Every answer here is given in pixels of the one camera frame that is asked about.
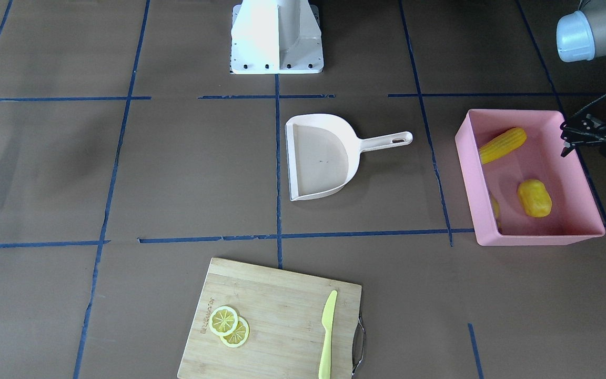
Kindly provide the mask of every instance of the plastic container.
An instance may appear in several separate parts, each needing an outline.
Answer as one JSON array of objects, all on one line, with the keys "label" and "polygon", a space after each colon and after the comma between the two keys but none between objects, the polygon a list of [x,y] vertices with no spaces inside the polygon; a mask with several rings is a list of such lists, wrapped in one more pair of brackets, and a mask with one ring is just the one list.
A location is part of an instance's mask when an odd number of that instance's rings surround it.
[{"label": "plastic container", "polygon": [[[483,246],[568,245],[604,235],[604,225],[576,154],[560,156],[557,111],[472,109],[455,136],[476,240]],[[507,156],[481,165],[479,146],[511,127],[527,141]],[[539,179],[553,200],[549,216],[532,218],[520,205],[518,186]],[[501,230],[489,192],[500,204]]]}]

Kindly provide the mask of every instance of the dustpan handle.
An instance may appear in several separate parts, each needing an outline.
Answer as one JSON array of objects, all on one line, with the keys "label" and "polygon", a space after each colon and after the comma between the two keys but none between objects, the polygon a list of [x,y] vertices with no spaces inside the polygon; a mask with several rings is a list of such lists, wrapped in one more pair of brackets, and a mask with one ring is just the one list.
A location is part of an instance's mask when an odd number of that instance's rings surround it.
[{"label": "dustpan handle", "polygon": [[401,132],[389,134],[387,136],[373,137],[362,139],[360,148],[361,151],[374,151],[375,149],[395,148],[404,146],[413,142],[413,134],[411,132]]}]

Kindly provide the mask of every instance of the lemon slice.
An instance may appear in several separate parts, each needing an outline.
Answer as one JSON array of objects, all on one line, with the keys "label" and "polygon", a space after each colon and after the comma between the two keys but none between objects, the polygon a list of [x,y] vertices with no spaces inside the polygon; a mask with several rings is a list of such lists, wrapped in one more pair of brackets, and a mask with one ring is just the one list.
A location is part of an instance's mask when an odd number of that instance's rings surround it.
[{"label": "lemon slice", "polygon": [[233,333],[228,334],[227,336],[221,337],[221,342],[228,347],[240,347],[247,341],[247,337],[249,336],[249,324],[247,324],[247,320],[242,317],[238,317],[238,327],[235,328]]},{"label": "lemon slice", "polygon": [[238,327],[238,312],[228,305],[222,305],[209,316],[209,329],[217,336],[228,336]]}]

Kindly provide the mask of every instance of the corn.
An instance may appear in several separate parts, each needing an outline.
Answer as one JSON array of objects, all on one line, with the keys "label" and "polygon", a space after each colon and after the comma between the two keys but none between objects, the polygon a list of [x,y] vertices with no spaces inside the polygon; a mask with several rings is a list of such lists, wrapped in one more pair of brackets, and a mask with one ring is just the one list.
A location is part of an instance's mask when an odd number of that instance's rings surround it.
[{"label": "corn", "polygon": [[478,150],[481,156],[481,164],[495,161],[503,156],[511,153],[515,149],[522,146],[527,139],[527,134],[520,127],[512,127],[503,132],[499,136],[493,138],[490,142],[481,146]]},{"label": "corn", "polygon": [[551,213],[551,196],[539,180],[528,179],[518,186],[518,197],[525,214],[531,217],[546,217]]}]

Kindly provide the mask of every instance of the gray cylinder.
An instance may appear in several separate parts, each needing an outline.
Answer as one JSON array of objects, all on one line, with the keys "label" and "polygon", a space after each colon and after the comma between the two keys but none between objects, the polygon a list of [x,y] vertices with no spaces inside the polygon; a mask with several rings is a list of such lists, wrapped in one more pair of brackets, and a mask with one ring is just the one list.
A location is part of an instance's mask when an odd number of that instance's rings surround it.
[{"label": "gray cylinder", "polygon": [[606,0],[591,0],[582,10],[561,18],[556,37],[564,62],[606,55]]}]

